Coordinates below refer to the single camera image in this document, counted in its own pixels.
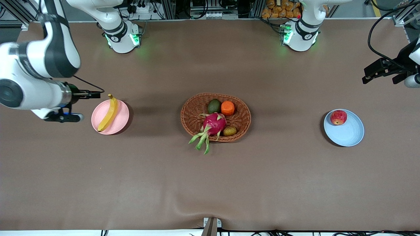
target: plate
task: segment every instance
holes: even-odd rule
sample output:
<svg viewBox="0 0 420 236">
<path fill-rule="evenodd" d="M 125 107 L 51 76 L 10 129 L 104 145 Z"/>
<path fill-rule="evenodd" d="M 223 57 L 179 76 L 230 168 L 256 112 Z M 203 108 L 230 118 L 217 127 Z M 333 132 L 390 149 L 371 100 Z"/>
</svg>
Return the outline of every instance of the plate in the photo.
<svg viewBox="0 0 420 236">
<path fill-rule="evenodd" d="M 92 127 L 96 130 L 96 132 L 98 132 L 99 123 L 101 123 L 102 119 L 108 112 L 109 106 L 110 100 L 106 100 L 101 102 L 93 111 L 91 121 Z M 126 124 L 129 121 L 129 118 L 130 112 L 129 108 L 127 107 L 127 104 L 125 104 L 123 101 L 118 100 L 118 110 L 114 121 L 108 126 L 108 128 L 98 133 L 105 135 L 116 134 L 126 126 Z"/>
<path fill-rule="evenodd" d="M 333 125 L 330 121 L 331 113 L 336 110 L 343 110 L 347 113 L 347 121 L 340 126 Z M 331 141 L 344 147 L 357 145 L 365 135 L 365 128 L 360 118 L 345 109 L 330 111 L 324 119 L 324 129 Z"/>
</svg>

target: banana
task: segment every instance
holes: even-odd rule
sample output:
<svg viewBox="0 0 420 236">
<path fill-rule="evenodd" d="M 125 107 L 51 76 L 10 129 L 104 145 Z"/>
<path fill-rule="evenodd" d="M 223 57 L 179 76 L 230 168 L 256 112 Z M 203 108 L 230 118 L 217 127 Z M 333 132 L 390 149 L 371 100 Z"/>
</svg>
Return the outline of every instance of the banana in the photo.
<svg viewBox="0 0 420 236">
<path fill-rule="evenodd" d="M 110 99 L 109 109 L 105 117 L 102 119 L 101 123 L 98 126 L 98 132 L 104 131 L 108 126 L 114 121 L 115 116 L 118 111 L 118 100 L 114 98 L 111 94 L 108 94 Z"/>
</svg>

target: brown woven basket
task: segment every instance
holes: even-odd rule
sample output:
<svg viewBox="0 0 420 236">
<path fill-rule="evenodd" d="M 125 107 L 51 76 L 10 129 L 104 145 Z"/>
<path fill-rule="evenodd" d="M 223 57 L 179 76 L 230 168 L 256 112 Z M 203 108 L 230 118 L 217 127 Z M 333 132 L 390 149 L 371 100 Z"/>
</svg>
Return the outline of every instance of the brown woven basket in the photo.
<svg viewBox="0 0 420 236">
<path fill-rule="evenodd" d="M 248 106 L 242 100 L 233 96 L 217 93 L 200 93 L 188 99 L 181 109 L 182 126 L 191 136 L 199 133 L 204 121 L 204 117 L 199 115 L 207 113 L 207 105 L 215 98 L 220 102 L 231 101 L 234 103 L 235 113 L 226 116 L 226 126 L 235 126 L 238 130 L 238 133 L 233 136 L 220 136 L 218 142 L 233 142 L 240 139 L 247 132 L 251 124 L 251 113 L 249 112 Z M 210 136 L 210 141 L 216 141 L 216 139 L 217 136 Z"/>
</svg>

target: brown table surface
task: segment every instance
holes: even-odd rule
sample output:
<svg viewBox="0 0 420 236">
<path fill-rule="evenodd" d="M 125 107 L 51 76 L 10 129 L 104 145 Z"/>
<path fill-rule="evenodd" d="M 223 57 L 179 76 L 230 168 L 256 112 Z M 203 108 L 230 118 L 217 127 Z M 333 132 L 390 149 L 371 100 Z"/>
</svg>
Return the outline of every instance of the brown table surface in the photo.
<svg viewBox="0 0 420 236">
<path fill-rule="evenodd" d="M 80 123 L 0 107 L 0 229 L 196 228 L 215 216 L 231 230 L 419 230 L 420 90 L 391 77 L 362 84 L 378 59 L 367 46 L 373 23 L 325 21 L 298 53 L 259 21 L 153 22 L 124 55 L 95 24 L 71 24 L 77 75 L 125 100 L 132 124 L 116 136 L 92 128 L 106 96 L 74 105 Z M 41 36 L 31 24 L 19 40 Z M 407 39 L 387 20 L 372 44 L 394 57 Z M 200 92 L 237 96 L 252 113 L 246 136 L 206 156 L 179 117 Z M 335 108 L 363 120 L 359 145 L 322 134 Z"/>
</svg>

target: apple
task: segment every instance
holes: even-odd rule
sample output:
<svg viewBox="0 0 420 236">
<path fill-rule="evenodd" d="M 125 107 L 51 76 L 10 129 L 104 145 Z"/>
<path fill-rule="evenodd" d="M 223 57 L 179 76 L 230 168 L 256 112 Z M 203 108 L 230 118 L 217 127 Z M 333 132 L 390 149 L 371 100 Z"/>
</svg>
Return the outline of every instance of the apple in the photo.
<svg viewBox="0 0 420 236">
<path fill-rule="evenodd" d="M 343 110 L 335 110 L 331 113 L 330 120 L 336 126 L 342 125 L 347 120 L 347 113 Z"/>
</svg>

